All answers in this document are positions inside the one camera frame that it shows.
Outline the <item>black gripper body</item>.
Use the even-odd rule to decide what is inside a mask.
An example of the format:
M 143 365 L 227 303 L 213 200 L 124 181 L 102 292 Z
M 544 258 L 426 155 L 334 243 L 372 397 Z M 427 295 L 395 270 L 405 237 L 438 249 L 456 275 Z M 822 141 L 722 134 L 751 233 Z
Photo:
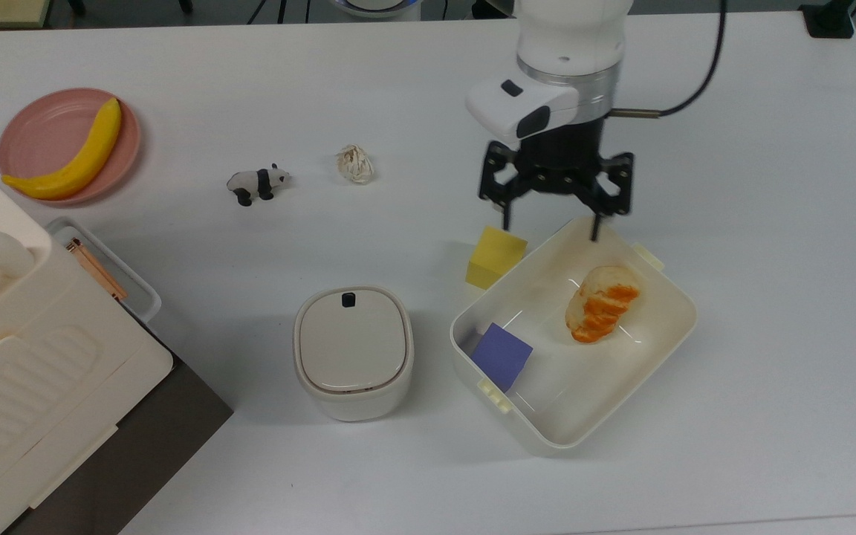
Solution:
M 516 193 L 544 192 L 591 196 L 602 170 L 599 146 L 603 118 L 560 126 L 520 141 L 516 156 Z

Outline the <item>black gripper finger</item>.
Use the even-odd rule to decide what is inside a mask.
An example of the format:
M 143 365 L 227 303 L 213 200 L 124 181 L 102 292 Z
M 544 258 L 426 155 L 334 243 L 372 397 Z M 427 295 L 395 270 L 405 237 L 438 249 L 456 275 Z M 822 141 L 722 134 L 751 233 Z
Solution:
M 605 218 L 631 212 L 635 153 L 622 152 L 612 158 L 604 158 L 597 150 L 592 150 L 585 162 L 584 203 L 594 213 L 590 239 L 597 241 Z
M 511 172 L 516 153 L 499 141 L 490 141 L 480 172 L 478 197 L 489 201 L 502 211 L 502 230 L 506 233 L 512 224 L 514 200 L 522 196 L 519 173 Z

